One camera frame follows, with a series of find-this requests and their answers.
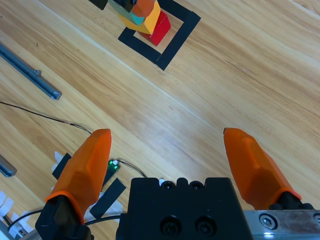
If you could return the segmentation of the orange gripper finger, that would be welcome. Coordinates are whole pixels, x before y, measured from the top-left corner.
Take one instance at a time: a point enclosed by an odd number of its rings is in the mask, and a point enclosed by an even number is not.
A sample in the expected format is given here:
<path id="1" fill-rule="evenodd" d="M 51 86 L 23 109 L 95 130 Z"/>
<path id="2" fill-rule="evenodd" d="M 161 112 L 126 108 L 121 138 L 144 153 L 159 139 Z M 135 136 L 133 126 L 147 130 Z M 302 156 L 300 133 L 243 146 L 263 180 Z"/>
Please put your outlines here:
<path id="1" fill-rule="evenodd" d="M 110 129 L 95 130 L 66 163 L 35 224 L 43 240 L 92 240 L 87 209 L 99 199 L 112 145 Z"/>
<path id="2" fill-rule="evenodd" d="M 223 139 L 230 170 L 241 197 L 255 210 L 312 210 L 294 191 L 276 162 L 254 137 L 225 128 Z"/>

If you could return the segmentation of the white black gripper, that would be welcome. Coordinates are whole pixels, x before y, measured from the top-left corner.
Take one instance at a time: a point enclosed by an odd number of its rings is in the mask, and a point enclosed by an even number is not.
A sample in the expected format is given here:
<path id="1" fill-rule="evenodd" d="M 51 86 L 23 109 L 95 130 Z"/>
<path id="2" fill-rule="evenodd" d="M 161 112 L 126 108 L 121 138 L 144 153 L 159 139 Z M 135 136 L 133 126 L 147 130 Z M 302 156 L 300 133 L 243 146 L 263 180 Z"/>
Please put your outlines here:
<path id="1" fill-rule="evenodd" d="M 154 0 L 89 0 L 100 10 L 109 3 L 115 9 L 132 12 L 137 17 L 148 17 L 154 9 Z"/>

